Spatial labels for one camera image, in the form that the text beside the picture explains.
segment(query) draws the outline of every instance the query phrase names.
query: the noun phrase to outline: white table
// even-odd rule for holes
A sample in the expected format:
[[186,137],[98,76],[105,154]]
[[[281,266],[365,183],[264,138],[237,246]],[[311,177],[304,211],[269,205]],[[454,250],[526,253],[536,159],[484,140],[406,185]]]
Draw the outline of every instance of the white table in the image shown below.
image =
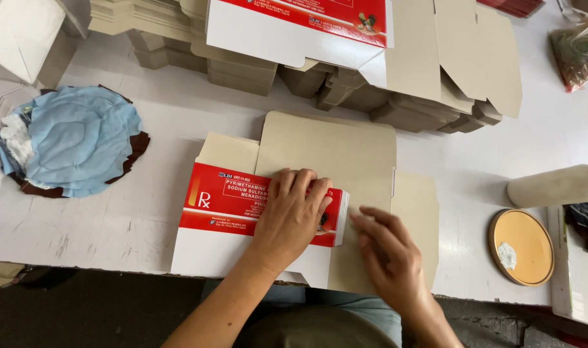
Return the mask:
[[[519,120],[469,134],[398,132],[398,166],[436,178],[440,261],[432,292],[475,300],[550,305],[549,286],[508,281],[491,261],[486,227],[510,207],[509,178],[588,163],[588,86],[566,94],[547,49],[549,28],[563,25],[555,1],[529,20],[514,20],[521,54]],[[133,171],[105,192],[82,199],[0,190],[0,261],[167,273],[194,158],[208,131],[260,139],[262,117],[286,109],[354,120],[367,115],[290,94],[279,79],[269,97],[226,89],[177,67],[139,67],[125,35],[93,33],[61,84],[103,85],[135,102],[152,141]],[[545,209],[530,210],[546,224]]]

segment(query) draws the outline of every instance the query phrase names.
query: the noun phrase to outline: person's lap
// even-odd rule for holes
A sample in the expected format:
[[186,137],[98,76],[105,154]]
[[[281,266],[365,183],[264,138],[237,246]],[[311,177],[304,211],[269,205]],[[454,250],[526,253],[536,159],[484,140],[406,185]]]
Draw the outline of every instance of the person's lap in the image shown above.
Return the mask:
[[[204,285],[203,301],[221,283],[221,280],[209,279]],[[267,314],[267,308],[285,308],[293,305],[329,305],[371,321],[388,334],[399,347],[402,346],[402,320],[382,298],[373,295],[352,294],[333,290],[312,289],[294,285],[272,285],[261,302],[261,316]]]

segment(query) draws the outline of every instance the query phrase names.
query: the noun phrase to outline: red label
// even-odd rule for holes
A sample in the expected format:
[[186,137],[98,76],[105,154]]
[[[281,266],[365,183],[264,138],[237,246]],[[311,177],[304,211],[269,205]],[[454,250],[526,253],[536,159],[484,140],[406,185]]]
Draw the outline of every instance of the red label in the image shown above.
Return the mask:
[[385,0],[222,1],[325,33],[386,48]]
[[[258,218],[266,207],[270,180],[195,163],[179,227],[253,235]],[[333,201],[324,211],[311,244],[334,246],[342,193],[340,189],[327,192]]]

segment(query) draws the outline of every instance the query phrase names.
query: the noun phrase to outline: dark floor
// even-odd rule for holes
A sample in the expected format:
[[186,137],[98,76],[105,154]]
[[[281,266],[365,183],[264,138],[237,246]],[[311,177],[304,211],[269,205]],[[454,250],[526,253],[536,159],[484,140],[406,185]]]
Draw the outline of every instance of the dark floor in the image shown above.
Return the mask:
[[[27,283],[36,289],[0,289],[0,347],[158,347],[197,305],[203,283],[58,270]],[[462,342],[472,348],[571,347],[552,337],[557,336],[553,326],[567,326],[558,318],[510,304],[439,302]],[[588,335],[580,324],[573,329]]]

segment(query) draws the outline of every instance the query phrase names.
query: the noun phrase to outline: orange lid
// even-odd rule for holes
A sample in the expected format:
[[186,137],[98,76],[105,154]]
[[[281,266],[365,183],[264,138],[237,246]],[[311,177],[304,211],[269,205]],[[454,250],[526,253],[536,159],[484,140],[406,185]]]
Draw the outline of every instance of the orange lid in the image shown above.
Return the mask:
[[538,286],[552,276],[552,241],[530,213],[520,209],[498,212],[489,223],[488,242],[492,259],[510,280]]

